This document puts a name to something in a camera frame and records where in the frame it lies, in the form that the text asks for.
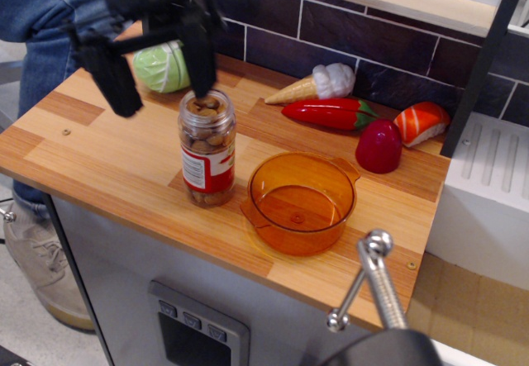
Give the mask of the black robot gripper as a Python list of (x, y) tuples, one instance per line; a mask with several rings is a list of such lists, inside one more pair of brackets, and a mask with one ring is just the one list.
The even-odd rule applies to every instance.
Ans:
[(169, 40), (182, 42), (195, 96), (207, 96), (217, 81), (212, 38), (223, 26), (215, 0), (104, 1), (114, 26), (141, 18), (155, 21), (153, 30), (125, 41), (110, 40), (95, 30), (81, 36), (73, 26), (69, 28), (83, 67), (92, 75), (115, 114), (132, 117), (143, 107), (135, 79), (123, 55)]

